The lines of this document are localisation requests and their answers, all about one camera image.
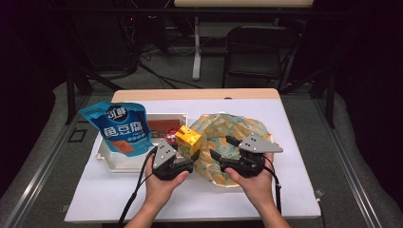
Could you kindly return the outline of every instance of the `finger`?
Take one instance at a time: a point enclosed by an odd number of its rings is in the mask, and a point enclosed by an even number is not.
[[[240,185],[242,177],[237,171],[235,171],[233,168],[226,168],[224,171],[226,174],[228,174],[228,176],[232,179],[232,181]]]
[[[189,176],[189,171],[181,172],[174,180],[171,181],[172,190],[181,185],[184,180]]]
[[[273,163],[274,161],[274,153],[264,153],[263,156],[266,157],[266,159],[270,160],[270,161],[265,160],[264,165],[266,165],[266,167],[272,167],[272,164],[270,162]]]
[[[149,175],[151,175],[152,173],[152,161],[154,160],[154,154],[151,155],[148,160],[147,160],[147,164],[145,167],[145,175],[148,177]]]
[[[180,185],[184,182],[187,176],[189,176],[189,171],[183,171],[174,180],[178,185]]]

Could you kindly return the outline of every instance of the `black cable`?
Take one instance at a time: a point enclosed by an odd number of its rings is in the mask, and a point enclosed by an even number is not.
[[[319,208],[320,208],[320,215],[322,216],[322,224],[323,224],[323,228],[326,228],[326,219],[325,219],[325,215],[323,213],[323,208],[322,205],[320,204],[320,199],[317,199],[317,204],[319,204]]]
[[[270,165],[272,165],[273,172],[276,173],[275,166],[273,165],[272,161],[270,161],[268,158],[266,158],[264,156],[263,156],[263,158],[265,158],[267,161],[270,162]]]
[[[157,50],[157,48],[154,45],[148,44],[147,47],[142,48],[142,58],[144,58],[146,61],[151,61],[151,52]]]
[[[163,79],[158,78],[158,80],[160,80],[160,84],[161,84],[161,86],[163,87],[163,89],[165,89],[165,85],[163,85]]]
[[[176,82],[176,83],[185,84],[185,85],[188,85],[188,86],[193,86],[193,87],[196,87],[196,88],[203,88],[203,87],[200,87],[200,86],[197,86],[197,85],[192,85],[192,84],[189,84],[189,83],[186,83],[186,82],[182,82],[182,81],[179,81],[179,80],[175,80],[175,79],[171,79],[171,78],[161,76],[161,75],[157,74],[154,70],[152,70],[150,67],[144,65],[142,62],[139,62],[139,67],[145,69],[149,73],[151,73],[151,74],[157,76],[158,78],[162,79],[164,82],[166,82],[167,84],[169,84],[173,88],[177,88],[177,87],[175,85],[169,83],[168,80],[172,81],[172,82]]]
[[[281,195],[280,195],[280,189],[281,189],[281,184],[278,181],[278,177],[276,176],[276,173],[273,171],[274,170],[274,166],[271,163],[271,161],[269,161],[272,166],[273,166],[273,170],[269,169],[268,167],[266,167],[263,164],[259,164],[251,159],[248,158],[244,158],[241,157],[243,160],[251,162],[252,164],[255,164],[257,167],[263,168],[264,170],[266,170],[267,172],[269,172],[273,178],[275,179],[275,184],[276,184],[276,207],[278,208],[278,211],[281,213]]]
[[[136,189],[134,190],[133,194],[131,194],[131,197],[128,199],[127,204],[125,205],[125,209],[124,209],[124,211],[122,212],[121,217],[119,218],[119,222],[118,222],[118,224],[117,224],[117,228],[122,228],[122,227],[123,227],[123,224],[124,224],[124,221],[125,221],[125,216],[126,216],[126,214],[127,214],[127,212],[128,212],[128,209],[129,209],[130,206],[131,206],[131,203],[134,201],[134,199],[136,199],[136,197],[137,197],[137,192],[139,191],[140,187],[141,187],[142,184],[145,182],[145,180],[147,180],[147,179],[151,176],[151,175],[149,175],[148,177],[146,177],[146,178],[142,181],[142,177],[143,177],[143,173],[144,173],[144,170],[145,170],[145,166],[146,166],[146,164],[147,164],[147,161],[148,161],[148,159],[151,157],[151,155],[153,155],[153,154],[156,153],[156,152],[157,152],[157,150],[152,149],[152,150],[147,154],[147,156],[145,157],[145,160],[144,160],[144,163],[143,163],[143,167],[142,167],[142,169],[141,169],[141,171],[140,171],[140,176],[139,176],[139,179],[138,179],[138,181],[137,181]]]

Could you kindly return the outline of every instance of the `table edge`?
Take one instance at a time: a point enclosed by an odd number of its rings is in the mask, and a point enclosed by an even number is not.
[[[112,103],[153,100],[279,99],[274,88],[136,89],[118,90]]]

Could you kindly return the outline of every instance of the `red object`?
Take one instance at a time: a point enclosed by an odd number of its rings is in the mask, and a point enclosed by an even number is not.
[[[175,133],[177,133],[178,130],[179,128],[177,126],[172,126],[165,131],[165,139],[170,145],[176,143]]]

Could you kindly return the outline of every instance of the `yellow cube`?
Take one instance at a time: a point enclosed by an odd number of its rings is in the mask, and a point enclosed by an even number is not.
[[[175,133],[175,140],[179,152],[187,159],[196,151],[202,151],[202,136],[185,125]]]

